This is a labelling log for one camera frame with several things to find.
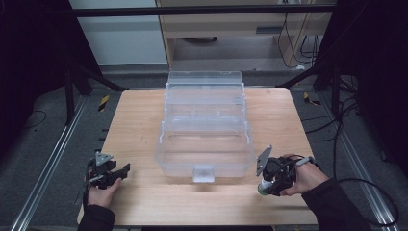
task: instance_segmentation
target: yellow and black marking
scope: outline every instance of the yellow and black marking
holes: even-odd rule
[[[108,103],[109,95],[105,95],[102,97],[101,103],[99,104],[98,112],[103,112],[106,104]]]
[[[304,101],[305,101],[306,103],[310,103],[310,104],[313,104],[313,105],[320,105],[320,101],[311,100],[311,99],[309,98],[309,94],[308,94],[307,92],[304,92],[304,93],[303,93],[303,99],[304,99]]]

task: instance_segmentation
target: white wall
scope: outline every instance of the white wall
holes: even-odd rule
[[[154,0],[70,0],[73,9],[156,7]],[[78,18],[99,65],[167,64],[158,16]]]

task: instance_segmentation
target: black horizontal bar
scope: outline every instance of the black horizontal bar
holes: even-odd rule
[[[199,7],[153,7],[116,9],[74,9],[70,11],[51,11],[76,17],[100,16],[143,16],[178,14],[219,14],[219,13],[318,13],[333,12],[336,4],[295,4],[295,5],[241,5],[241,6],[199,6]]]

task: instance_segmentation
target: clear plastic box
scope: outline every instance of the clear plastic box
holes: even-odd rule
[[[155,159],[166,176],[243,177],[255,160],[241,73],[169,73]]]

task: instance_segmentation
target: table top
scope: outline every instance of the table top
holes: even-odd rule
[[[122,93],[102,152],[118,167],[130,163],[128,178],[116,192],[111,209],[115,225],[280,225],[316,224],[300,195],[262,196],[256,161],[245,177],[216,178],[194,184],[191,178],[163,175],[154,160],[164,89]],[[313,156],[292,96],[287,89],[245,88],[247,120],[255,155],[272,144],[271,156]]]

